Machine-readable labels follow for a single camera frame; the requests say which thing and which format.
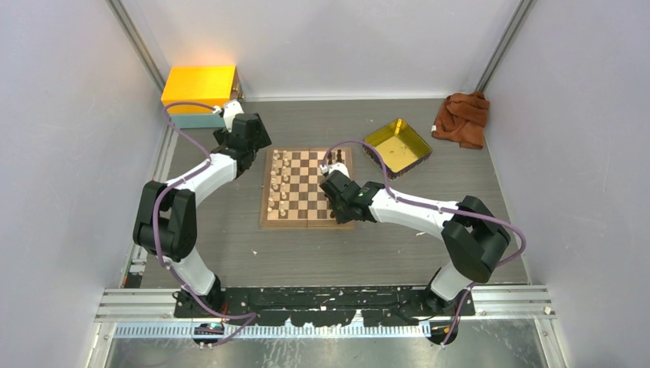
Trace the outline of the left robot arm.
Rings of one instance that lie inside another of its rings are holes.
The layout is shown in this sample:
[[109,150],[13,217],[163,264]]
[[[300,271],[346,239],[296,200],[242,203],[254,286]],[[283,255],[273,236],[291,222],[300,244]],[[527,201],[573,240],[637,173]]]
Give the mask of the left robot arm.
[[237,113],[231,122],[230,129],[214,131],[218,147],[203,163],[168,182],[145,184],[133,228],[134,242],[179,276],[187,294],[195,295],[195,309],[206,317],[221,311],[224,298],[219,278],[196,247],[198,205],[240,177],[258,150],[271,145],[258,113]]

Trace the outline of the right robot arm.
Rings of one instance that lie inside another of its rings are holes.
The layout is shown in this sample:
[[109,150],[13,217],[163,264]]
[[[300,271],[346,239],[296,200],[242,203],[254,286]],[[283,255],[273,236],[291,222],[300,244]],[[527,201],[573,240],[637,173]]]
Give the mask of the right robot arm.
[[393,192],[378,182],[359,186],[339,170],[327,173],[320,188],[339,224],[389,223],[442,240],[450,261],[434,274],[423,297],[433,314],[446,314],[471,283],[487,282],[510,244],[507,230],[474,196],[433,201]]

